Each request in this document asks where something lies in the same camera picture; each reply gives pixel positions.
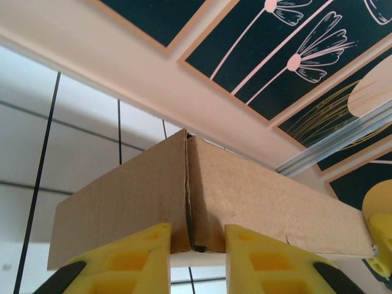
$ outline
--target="printed ceiling panel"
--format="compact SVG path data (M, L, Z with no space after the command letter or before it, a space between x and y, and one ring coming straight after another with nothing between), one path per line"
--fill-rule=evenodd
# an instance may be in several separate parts
M389 151L340 178L332 180L330 185L338 199L361 210L363 198L371 187L392 179L392 152Z
M308 148L392 99L391 74L392 49L389 49L278 128ZM324 171L391 134L389 123L321 160L318 166Z
M179 62L267 121L392 30L390 0L241 0L231 6Z
M168 52L213 0L87 0L122 25Z

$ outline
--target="dark green panel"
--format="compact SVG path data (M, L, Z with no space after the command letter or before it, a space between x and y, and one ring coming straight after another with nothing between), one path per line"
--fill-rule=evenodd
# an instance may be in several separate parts
M377 160L390 160L392 152ZM336 196L344 203L362 209L363 198L374 185L392 179L392 164L368 163L330 182Z
M101 0L167 47L204 0Z

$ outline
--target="corrugated cardboard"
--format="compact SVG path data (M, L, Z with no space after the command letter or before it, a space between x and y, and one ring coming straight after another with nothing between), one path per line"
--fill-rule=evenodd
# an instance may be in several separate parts
M48 268L159 222L173 224L182 266L220 263L225 224L318 254L374 255L361 211L182 130L58 205Z

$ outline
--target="white surface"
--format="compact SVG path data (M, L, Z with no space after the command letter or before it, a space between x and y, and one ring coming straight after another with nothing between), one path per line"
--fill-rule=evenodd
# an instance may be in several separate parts
M121 109L121 141L148 149L165 139L162 120L124 102Z
M0 179L34 185L46 127L46 119L0 105Z
M61 75L53 117L118 140L117 100Z
M2 101L49 115L57 72L0 47Z
M190 284L172 285L170 294L192 294L192 286Z
M182 129L182 127L175 126L174 124L165 121L166 136L170 137Z
M135 156L139 155L140 153L141 153L140 150L136 150L136 149L128 147L126 145L121 146L121 154L122 154L122 162L123 163L134 158Z
M300 149L176 62L228 2L214 1L170 56L79 0L3 0L0 39L218 145L277 167Z
M170 278L172 282L190 281L188 268L170 268Z
M37 198L31 237L20 292L31 292L41 286L54 271L47 271L51 230L58 203L67 196L48 192L39 192Z
M192 276L197 279L212 279L226 276L226 266L198 266L192 268Z
M226 281L195 283L195 291L197 294L226 294Z
M32 190L0 186L0 294L11 294L17 276Z
M118 164L118 143L53 122L41 186L76 192Z

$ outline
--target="cardboard seam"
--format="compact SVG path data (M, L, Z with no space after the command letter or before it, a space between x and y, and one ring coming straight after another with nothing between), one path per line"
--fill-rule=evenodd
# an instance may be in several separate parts
M188 232L188 240L190 248L194 249L194 228L192 221L192 208L190 205L190 187L189 187L189 159L188 159L188 138L191 137L188 132L185 131L185 220Z

